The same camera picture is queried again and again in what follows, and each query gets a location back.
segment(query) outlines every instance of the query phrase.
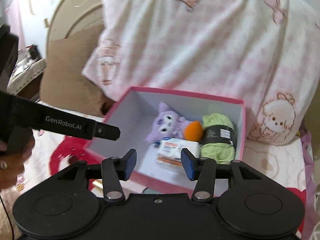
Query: bow print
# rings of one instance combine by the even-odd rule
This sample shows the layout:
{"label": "bow print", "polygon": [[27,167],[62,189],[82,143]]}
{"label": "bow print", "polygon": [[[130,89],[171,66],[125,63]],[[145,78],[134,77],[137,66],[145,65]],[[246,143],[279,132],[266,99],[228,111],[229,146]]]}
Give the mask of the bow print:
{"label": "bow print", "polygon": [[280,8],[280,0],[264,0],[266,5],[273,10],[273,21],[275,24],[281,24],[286,18],[286,11]]}

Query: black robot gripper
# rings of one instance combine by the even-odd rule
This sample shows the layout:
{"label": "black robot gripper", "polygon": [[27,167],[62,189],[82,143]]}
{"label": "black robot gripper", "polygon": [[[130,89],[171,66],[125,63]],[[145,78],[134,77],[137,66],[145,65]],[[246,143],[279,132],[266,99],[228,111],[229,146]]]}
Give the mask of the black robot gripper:
{"label": "black robot gripper", "polygon": [[[13,206],[20,239],[298,239],[300,199],[241,161],[217,164],[183,149],[186,175],[197,180],[191,199],[187,194],[125,199],[119,180],[129,179],[136,161],[134,149],[97,165],[78,161],[24,193]],[[103,198],[87,189],[89,179],[102,179]],[[229,181],[220,197],[213,197],[215,179]]]}

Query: purple plush toy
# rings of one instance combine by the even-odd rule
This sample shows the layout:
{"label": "purple plush toy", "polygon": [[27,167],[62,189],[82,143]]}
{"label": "purple plush toy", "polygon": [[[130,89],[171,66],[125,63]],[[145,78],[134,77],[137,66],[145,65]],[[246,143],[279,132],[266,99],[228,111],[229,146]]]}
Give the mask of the purple plush toy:
{"label": "purple plush toy", "polygon": [[159,104],[159,115],[153,121],[152,131],[144,140],[145,142],[156,143],[164,137],[184,139],[183,131],[191,122],[169,109],[167,104],[163,102]]}

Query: ring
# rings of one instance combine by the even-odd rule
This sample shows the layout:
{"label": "ring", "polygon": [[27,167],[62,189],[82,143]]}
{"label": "ring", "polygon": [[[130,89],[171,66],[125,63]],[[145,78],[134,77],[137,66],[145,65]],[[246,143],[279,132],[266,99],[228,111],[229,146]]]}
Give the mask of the ring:
{"label": "ring", "polygon": [[0,169],[6,170],[8,168],[8,164],[6,161],[0,160]]}

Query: pink box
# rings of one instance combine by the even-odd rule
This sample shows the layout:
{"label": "pink box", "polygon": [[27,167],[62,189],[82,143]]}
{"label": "pink box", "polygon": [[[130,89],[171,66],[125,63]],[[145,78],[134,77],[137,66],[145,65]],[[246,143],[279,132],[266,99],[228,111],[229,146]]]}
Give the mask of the pink box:
{"label": "pink box", "polygon": [[[183,173],[166,170],[156,162],[156,149],[143,142],[158,115],[158,105],[165,102],[189,121],[202,120],[203,115],[221,113],[235,127],[236,157],[241,160],[245,142],[245,106],[241,99],[225,98],[186,91],[131,87],[113,105],[104,122],[120,128],[117,141],[94,138],[86,150],[101,160],[112,156],[123,157],[131,148],[137,151],[137,164],[130,180],[161,193],[190,194],[196,181],[189,181]],[[214,194],[228,189],[228,181],[216,180]]]}

